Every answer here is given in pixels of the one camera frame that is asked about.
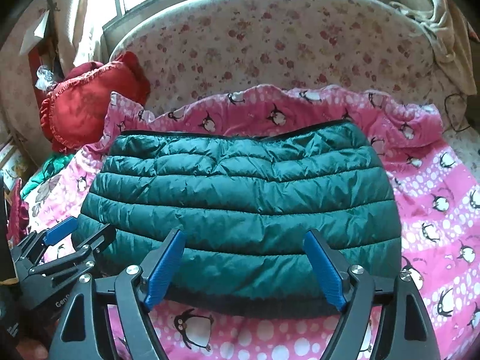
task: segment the penguin pattern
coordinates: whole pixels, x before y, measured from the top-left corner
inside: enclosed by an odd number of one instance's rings
[[[407,123],[402,124],[399,130],[404,135],[404,137],[407,138],[408,140],[413,139],[415,136],[412,127],[410,127]]]
[[[378,155],[385,155],[385,140],[378,139],[377,137],[373,137],[370,139],[370,145],[373,149],[377,152]]]
[[[419,169],[422,166],[422,160],[421,159],[415,158],[415,157],[410,157],[410,156],[406,159],[406,163],[416,167],[417,169]]]
[[[415,283],[415,286],[417,287],[417,290],[420,291],[423,287],[423,275],[414,268],[414,266],[405,256],[402,256],[402,258],[405,260],[406,263],[402,268],[402,272],[406,272],[411,276],[413,282]]]
[[[367,330],[363,336],[363,342],[360,347],[360,353],[371,352],[373,346],[371,345],[371,319],[368,320]]]
[[[440,166],[442,168],[451,168],[455,165],[455,160],[447,151],[440,156]]]
[[[462,245],[460,248],[460,254],[457,257],[459,260],[465,260],[469,264],[471,264],[475,260],[475,251],[472,247],[468,245],[464,245],[462,241],[460,241],[460,244]]]
[[[188,309],[181,315],[177,315],[173,324],[181,334],[183,342],[188,349],[191,349],[191,345],[195,345],[210,351],[211,348],[208,342],[210,341],[214,319],[212,315],[205,317],[191,314],[193,310],[195,309]]]
[[[474,210],[480,208],[480,192],[478,190],[470,192],[470,206]]]
[[[345,108],[345,114],[342,115],[342,119],[348,120],[349,122],[353,123],[352,117],[349,115],[348,110]]]
[[[170,111],[168,114],[166,114],[169,119],[173,119],[174,121],[180,120],[183,118],[185,110],[183,108]]]
[[[447,198],[443,196],[433,196],[433,208],[440,212],[445,212],[450,207]]]
[[[375,96],[373,93],[368,94],[368,101],[372,105],[373,108],[381,108],[383,104],[383,96]]]
[[[86,176],[81,176],[77,180],[77,189],[78,189],[78,192],[85,192],[86,191],[86,189],[87,189],[87,178],[86,178]]]
[[[470,322],[467,324],[467,326],[471,326],[472,330],[475,330],[475,328],[479,325],[480,323],[480,309],[475,302],[475,311],[473,312],[472,318],[470,319]]]
[[[276,126],[283,126],[287,122],[285,114],[280,111],[275,104],[273,104],[273,107],[274,108],[272,112],[270,112],[270,115],[268,115],[267,119],[271,120]]]
[[[310,104],[312,104],[314,101],[319,101],[319,102],[322,101],[320,95],[319,95],[318,93],[316,93],[316,92],[300,91],[300,92],[298,93],[298,95],[299,95],[302,99],[308,101]]]
[[[243,98],[243,92],[228,93],[226,97],[228,98],[229,102],[231,102],[232,104],[245,102],[245,99]]]
[[[210,117],[210,114],[207,111],[207,116],[198,127],[203,127],[208,132],[215,132],[215,121]]]
[[[429,241],[432,241],[435,243],[440,241],[440,236],[437,233],[437,228],[432,224],[426,225],[425,223],[422,223],[421,232],[423,236]]]
[[[453,288],[447,292],[442,291],[437,304],[437,313],[442,317],[451,317],[454,309]]]

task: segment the pink fabric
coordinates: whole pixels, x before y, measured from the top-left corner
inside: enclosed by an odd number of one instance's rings
[[[441,139],[441,117],[432,105],[403,106],[386,93],[354,93],[337,86],[281,91],[260,85],[244,92],[210,96],[155,118],[141,105],[112,94],[103,138],[84,146],[60,173],[57,186],[37,216],[39,230],[70,215],[78,216],[102,157],[120,131],[277,135],[341,118],[352,119],[382,159],[402,221],[403,265],[420,288],[442,358],[459,359],[479,332],[480,264],[475,249],[480,245],[480,188]],[[52,248],[47,259],[56,258],[57,253],[57,247]],[[212,315],[214,322],[211,329],[204,326],[196,332],[208,342],[208,349],[195,345],[189,349],[173,324],[175,316],[189,308],[165,301],[150,314],[171,359],[319,358],[338,321],[337,317],[259,321],[193,310],[192,314]],[[110,316],[117,347],[128,356],[114,307]],[[370,357],[378,318],[376,309],[360,359]]]

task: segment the green cloth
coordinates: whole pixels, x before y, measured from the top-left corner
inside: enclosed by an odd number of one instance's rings
[[[335,121],[271,138],[129,131],[112,145],[73,233],[117,229],[100,268],[119,273],[187,237],[167,298],[227,314],[332,314],[302,249],[317,228],[373,275],[400,271],[401,225],[381,161],[353,124]]]
[[[27,181],[22,191],[20,192],[22,199],[25,199],[27,195],[41,183],[55,176],[62,169],[66,168],[66,166],[70,163],[73,157],[73,154],[64,155],[59,153],[53,153],[43,163],[40,172],[38,172],[30,180]]]

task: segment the red pillow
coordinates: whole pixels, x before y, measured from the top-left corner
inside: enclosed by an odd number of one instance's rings
[[[113,62],[64,81],[46,96],[40,124],[52,150],[69,154],[98,142],[112,92],[145,105],[150,82],[134,53],[127,51]]]

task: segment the pink duvet cover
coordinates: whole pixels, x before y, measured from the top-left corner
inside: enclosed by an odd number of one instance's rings
[[[432,105],[402,106],[386,93],[353,93],[337,86],[281,91],[261,85],[211,96],[155,118],[141,105],[112,94],[103,138],[84,146],[61,172],[38,212],[35,230],[78,216],[102,158],[123,130],[277,135],[341,118],[353,120],[382,159],[402,221],[402,266],[420,289],[442,358],[460,359],[479,332],[480,188],[442,140],[440,115]],[[47,259],[72,250],[64,240],[49,250]],[[183,313],[184,319],[193,318],[186,332],[174,325]],[[210,315],[213,324],[201,318]],[[114,307],[110,316],[118,351],[127,358]],[[260,321],[191,310],[171,301],[162,302],[150,316],[170,359],[318,359],[338,321]],[[379,310],[374,310],[359,359],[370,357],[378,318]]]

